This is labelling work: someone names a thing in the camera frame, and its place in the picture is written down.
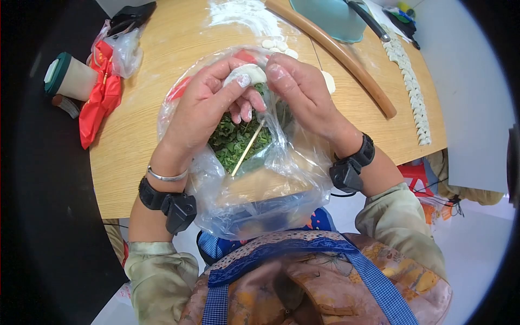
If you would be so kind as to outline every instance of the plastic bag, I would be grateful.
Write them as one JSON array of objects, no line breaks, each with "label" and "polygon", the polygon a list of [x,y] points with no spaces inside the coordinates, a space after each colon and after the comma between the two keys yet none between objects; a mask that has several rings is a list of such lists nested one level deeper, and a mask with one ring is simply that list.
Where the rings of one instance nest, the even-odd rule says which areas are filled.
[{"label": "plastic bag", "polygon": [[[160,141],[191,77],[202,67],[234,56],[265,68],[269,51],[238,46],[199,59],[173,85],[158,116]],[[329,146],[303,130],[286,103],[264,85],[265,119],[272,143],[244,161],[235,177],[226,174],[209,145],[189,168],[186,191],[197,200],[195,224],[214,236],[246,240],[273,231],[303,227],[312,212],[329,202],[332,182]]]},{"label": "plastic bag", "polygon": [[453,203],[438,196],[417,198],[423,207],[426,223],[430,226],[433,238],[437,243],[444,242],[451,227]]},{"label": "plastic bag", "polygon": [[117,34],[105,39],[112,46],[112,74],[125,79],[130,78],[139,69],[142,60],[142,48],[139,47],[144,25],[126,34]]}]

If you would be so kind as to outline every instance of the blue bowl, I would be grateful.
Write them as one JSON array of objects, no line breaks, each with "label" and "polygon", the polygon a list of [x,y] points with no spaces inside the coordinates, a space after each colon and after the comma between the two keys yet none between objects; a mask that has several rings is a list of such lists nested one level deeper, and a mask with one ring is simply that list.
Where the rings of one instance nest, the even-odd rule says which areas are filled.
[{"label": "blue bowl", "polygon": [[[343,0],[290,0],[296,12],[330,36],[348,43],[360,42],[367,23]],[[359,4],[368,12],[365,4]]]}]

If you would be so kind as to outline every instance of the knife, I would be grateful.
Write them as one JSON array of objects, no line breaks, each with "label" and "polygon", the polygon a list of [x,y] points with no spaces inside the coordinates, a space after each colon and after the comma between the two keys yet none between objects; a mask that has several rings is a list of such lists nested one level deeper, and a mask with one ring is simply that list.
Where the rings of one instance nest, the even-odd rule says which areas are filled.
[{"label": "knife", "polygon": [[390,35],[388,35],[385,30],[378,24],[378,22],[368,13],[358,3],[363,4],[363,2],[356,2],[352,0],[343,0],[350,8],[352,8],[366,23],[367,25],[374,31],[374,33],[379,37],[381,42],[390,42]]}]

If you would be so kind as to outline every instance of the wooden table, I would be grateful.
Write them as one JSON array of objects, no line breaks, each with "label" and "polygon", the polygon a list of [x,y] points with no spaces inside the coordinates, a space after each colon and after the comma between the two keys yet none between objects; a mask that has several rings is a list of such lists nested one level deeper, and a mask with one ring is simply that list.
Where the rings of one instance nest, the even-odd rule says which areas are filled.
[{"label": "wooden table", "polygon": [[[157,113],[168,90],[199,58],[220,49],[260,45],[243,25],[208,27],[204,0],[159,1],[140,39],[144,57],[139,71],[123,83],[121,105],[104,120],[90,147],[90,165],[102,218],[126,218],[157,145]],[[360,43],[347,45],[379,83],[397,109],[386,120],[365,90],[318,44],[294,26],[280,23],[287,44],[299,60],[329,72],[335,79],[337,108],[396,164],[445,148],[446,134],[433,81],[419,51],[402,41],[424,95],[432,144],[418,146],[412,110],[398,66],[390,62],[376,35],[366,29]]]}]

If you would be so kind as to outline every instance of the rolling pin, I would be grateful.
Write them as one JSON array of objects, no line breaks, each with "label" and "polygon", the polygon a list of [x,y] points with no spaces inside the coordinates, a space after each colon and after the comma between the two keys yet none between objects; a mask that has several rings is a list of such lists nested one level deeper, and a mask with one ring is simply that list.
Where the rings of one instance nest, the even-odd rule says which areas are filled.
[{"label": "rolling pin", "polygon": [[332,54],[341,64],[354,75],[361,85],[372,96],[375,102],[379,105],[383,113],[388,119],[393,118],[397,111],[392,102],[385,95],[383,90],[379,87],[377,82],[365,70],[365,68],[358,62],[356,58],[336,40],[334,40],[323,29],[316,26],[313,22],[303,17],[292,9],[285,8],[277,0],[267,0],[265,2],[267,9],[273,11],[289,22],[295,24],[302,31],[314,38],[321,46]]}]

